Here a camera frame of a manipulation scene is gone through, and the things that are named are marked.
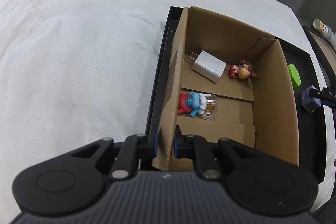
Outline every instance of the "cardboard box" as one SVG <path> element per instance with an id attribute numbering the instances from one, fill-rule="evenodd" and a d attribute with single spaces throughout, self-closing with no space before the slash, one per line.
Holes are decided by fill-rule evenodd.
<path id="1" fill-rule="evenodd" d="M 230 79 L 227 66 L 216 84 L 209 81 L 186 62 L 186 54 L 202 50 L 227 64 L 241 58 L 251 61 L 259 79 Z M 181 89 L 217 95 L 214 119 L 177 115 Z M 184 135 L 201 135 L 211 142 L 228 137 L 298 165 L 294 92 L 279 41 L 239 20 L 197 7 L 184 8 L 173 39 L 159 150 L 153 161 L 162 170 L 192 169 L 190 160 L 172 157 L 176 124 Z"/>

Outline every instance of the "small glass mug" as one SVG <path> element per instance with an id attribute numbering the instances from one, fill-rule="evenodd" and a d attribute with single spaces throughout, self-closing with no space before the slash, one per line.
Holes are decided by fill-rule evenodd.
<path id="1" fill-rule="evenodd" d="M 212 119 L 217 110 L 217 97 L 211 94 L 210 97 L 207 97 L 207 106 L 202 114 L 203 118 L 206 120 Z"/>

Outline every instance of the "gray plastic part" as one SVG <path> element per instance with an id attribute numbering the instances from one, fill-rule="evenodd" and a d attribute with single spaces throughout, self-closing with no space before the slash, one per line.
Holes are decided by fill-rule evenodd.
<path id="1" fill-rule="evenodd" d="M 311 89 L 317 90 L 317 88 L 311 85 L 310 87 L 306 88 L 306 90 L 302 91 L 301 93 L 301 105 L 308 112 L 313 112 L 315 109 L 318 109 L 319 107 L 321 107 L 321 100 L 311 97 L 309 95 L 309 90 Z"/>
<path id="2" fill-rule="evenodd" d="M 114 182 L 106 194 L 79 213 L 44 218 L 22 213 L 14 224 L 204 224 L 318 223 L 309 213 L 283 218 L 251 213 L 234 203 L 218 182 L 194 171 L 139 171 L 128 181 Z"/>

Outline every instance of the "toy figurine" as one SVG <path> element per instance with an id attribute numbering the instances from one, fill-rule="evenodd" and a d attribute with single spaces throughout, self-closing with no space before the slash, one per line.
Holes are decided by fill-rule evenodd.
<path id="1" fill-rule="evenodd" d="M 229 70 L 228 70 L 229 77 L 230 78 L 237 78 L 238 69 L 239 69 L 238 66 L 231 65 Z"/>
<path id="2" fill-rule="evenodd" d="M 253 71 L 253 65 L 250 61 L 246 61 L 244 59 L 239 60 L 239 65 L 231 65 L 228 74 L 230 78 L 236 78 L 238 76 L 239 79 L 245 80 L 248 78 L 258 78 L 258 74 Z"/>
<path id="3" fill-rule="evenodd" d="M 189 94 L 180 93 L 177 113 L 189 113 L 191 117 L 196 114 L 204 119 L 211 119 L 216 112 L 217 100 L 215 95 L 190 91 Z"/>

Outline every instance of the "white blanket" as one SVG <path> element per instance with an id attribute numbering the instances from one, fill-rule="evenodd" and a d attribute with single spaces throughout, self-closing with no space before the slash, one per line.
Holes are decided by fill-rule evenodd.
<path id="1" fill-rule="evenodd" d="M 24 168 L 101 137 L 143 133 L 170 6 L 198 6 L 272 33 L 311 54 L 295 15 L 275 0 L 0 0 L 0 223 L 19 209 Z M 325 108 L 327 173 L 335 176 L 332 113 Z"/>

